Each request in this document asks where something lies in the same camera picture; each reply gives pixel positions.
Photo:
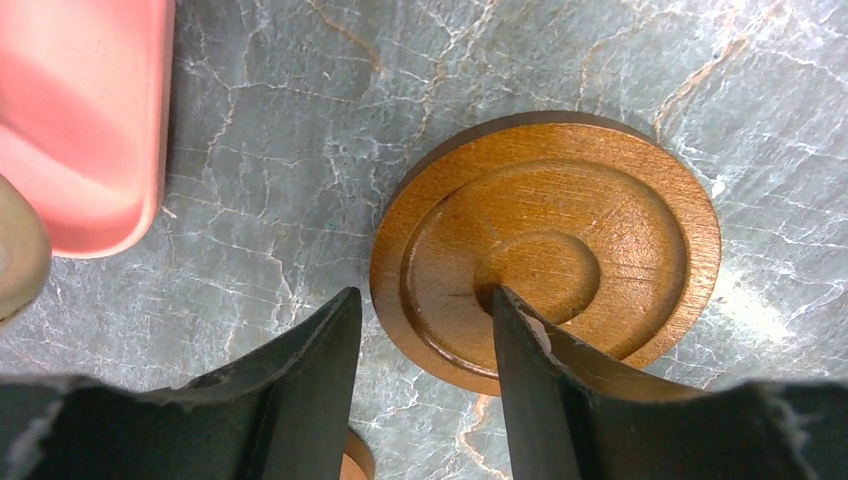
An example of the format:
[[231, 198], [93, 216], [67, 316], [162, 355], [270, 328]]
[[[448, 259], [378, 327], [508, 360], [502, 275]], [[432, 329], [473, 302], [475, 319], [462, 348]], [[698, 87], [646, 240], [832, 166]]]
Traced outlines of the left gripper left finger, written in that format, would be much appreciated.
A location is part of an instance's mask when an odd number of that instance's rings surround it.
[[178, 389], [3, 376], [5, 479], [336, 479], [359, 358], [347, 287], [309, 318]]

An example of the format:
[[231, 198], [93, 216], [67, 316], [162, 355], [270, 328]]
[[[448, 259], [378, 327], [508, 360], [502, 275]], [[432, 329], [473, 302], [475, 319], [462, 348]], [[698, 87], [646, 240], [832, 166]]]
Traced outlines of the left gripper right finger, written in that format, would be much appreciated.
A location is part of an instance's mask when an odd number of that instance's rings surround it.
[[843, 479], [847, 385], [749, 381], [704, 391], [630, 367], [511, 289], [493, 327], [517, 479]]

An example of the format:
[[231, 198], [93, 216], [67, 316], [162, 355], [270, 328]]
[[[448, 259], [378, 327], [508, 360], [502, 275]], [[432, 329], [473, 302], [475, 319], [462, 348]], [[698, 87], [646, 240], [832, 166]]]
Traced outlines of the beige ceramic mug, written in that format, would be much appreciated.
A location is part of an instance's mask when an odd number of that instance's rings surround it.
[[7, 327], [41, 293], [52, 247], [33, 206], [1, 176], [1, 327]]

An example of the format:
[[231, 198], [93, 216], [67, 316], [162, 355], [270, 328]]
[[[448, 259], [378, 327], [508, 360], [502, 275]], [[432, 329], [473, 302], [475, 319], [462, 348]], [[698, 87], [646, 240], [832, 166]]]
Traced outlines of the wooden coaster one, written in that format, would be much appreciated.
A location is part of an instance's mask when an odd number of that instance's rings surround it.
[[622, 123], [538, 111], [468, 128], [408, 171], [376, 231], [369, 281], [408, 359], [496, 396], [497, 287], [643, 368], [697, 321], [720, 259], [715, 209], [681, 161]]

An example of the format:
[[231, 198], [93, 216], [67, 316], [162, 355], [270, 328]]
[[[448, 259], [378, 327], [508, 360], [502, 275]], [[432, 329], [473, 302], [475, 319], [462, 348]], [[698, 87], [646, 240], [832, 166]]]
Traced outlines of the wooden coaster two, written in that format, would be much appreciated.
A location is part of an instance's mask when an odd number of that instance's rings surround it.
[[374, 480], [376, 464], [372, 452], [362, 438], [348, 429], [340, 480]]

